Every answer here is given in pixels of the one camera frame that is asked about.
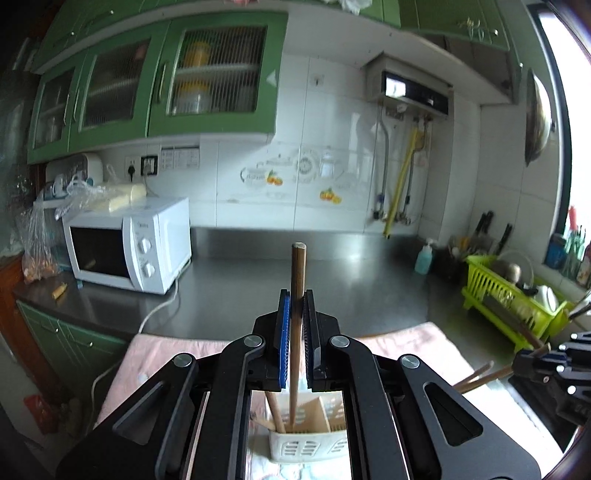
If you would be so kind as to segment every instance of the microwave knob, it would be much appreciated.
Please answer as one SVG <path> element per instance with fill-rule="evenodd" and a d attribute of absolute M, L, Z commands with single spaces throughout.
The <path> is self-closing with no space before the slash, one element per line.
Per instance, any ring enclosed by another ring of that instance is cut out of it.
<path fill-rule="evenodd" d="M 144 265 L 143 270 L 144 270 L 144 275 L 148 278 L 150 278 L 156 272 L 156 269 L 154 268 L 154 266 L 151 263 L 146 263 Z"/>
<path fill-rule="evenodd" d="M 152 244 L 150 243 L 150 240 L 148 240 L 147 238 L 142 238 L 139 241 L 139 251 L 143 254 L 148 253 L 148 250 L 150 250 L 150 248 L 152 248 Z"/>

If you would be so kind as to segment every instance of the yellow pipe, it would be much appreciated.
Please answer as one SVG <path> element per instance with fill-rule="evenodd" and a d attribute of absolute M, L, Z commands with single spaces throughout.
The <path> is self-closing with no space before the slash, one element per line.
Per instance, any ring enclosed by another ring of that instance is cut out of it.
<path fill-rule="evenodd" d="M 406 172 L 408 170 L 408 166 L 410 165 L 411 160 L 413 159 L 413 153 L 415 144 L 417 143 L 417 137 L 418 128 L 413 127 L 413 131 L 410 135 L 410 141 L 408 142 L 407 154 L 404 158 L 402 168 L 400 169 L 400 175 L 398 176 L 398 181 L 396 182 L 396 190 L 394 191 L 394 197 L 392 198 L 392 203 L 390 203 L 390 208 L 388 209 L 388 216 L 386 217 L 386 225 L 384 226 L 384 237 L 386 238 L 390 237 L 390 229 L 392 228 L 394 218 L 396 217 L 396 213 L 398 212 L 398 204 L 400 202 L 402 189 L 404 188 Z"/>

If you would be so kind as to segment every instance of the microwave oven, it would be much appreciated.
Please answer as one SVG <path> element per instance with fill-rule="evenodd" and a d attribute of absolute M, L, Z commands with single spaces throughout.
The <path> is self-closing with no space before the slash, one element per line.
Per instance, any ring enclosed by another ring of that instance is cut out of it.
<path fill-rule="evenodd" d="M 189 200 L 145 197 L 114 212 L 64 220 L 74 276 L 164 294 L 191 258 Z"/>

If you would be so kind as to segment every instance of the microwave door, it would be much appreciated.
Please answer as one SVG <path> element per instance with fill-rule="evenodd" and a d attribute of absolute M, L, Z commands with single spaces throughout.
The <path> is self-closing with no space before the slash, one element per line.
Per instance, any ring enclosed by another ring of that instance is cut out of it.
<path fill-rule="evenodd" d="M 100 228 L 68 225 L 64 229 L 76 278 L 142 290 L 134 267 L 135 252 L 127 251 L 131 246 L 130 223 L 120 219 L 117 225 L 101 225 Z"/>

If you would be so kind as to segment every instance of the silver screw head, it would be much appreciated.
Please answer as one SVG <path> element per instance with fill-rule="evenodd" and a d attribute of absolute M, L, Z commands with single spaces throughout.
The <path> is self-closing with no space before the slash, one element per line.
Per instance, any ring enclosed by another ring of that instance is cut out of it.
<path fill-rule="evenodd" d="M 258 335 L 248 335 L 244 337 L 244 345 L 254 348 L 262 345 L 262 338 Z"/>
<path fill-rule="evenodd" d="M 177 367 L 185 368 L 191 365 L 193 359 L 191 358 L 191 355 L 189 355 L 188 353 L 180 353 L 174 357 L 173 362 Z"/>
<path fill-rule="evenodd" d="M 337 348 L 347 348 L 349 346 L 349 339 L 343 335 L 335 335 L 330 339 L 330 343 Z"/>
<path fill-rule="evenodd" d="M 417 368 L 421 362 L 414 355 L 404 355 L 400 363 L 406 368 Z"/>

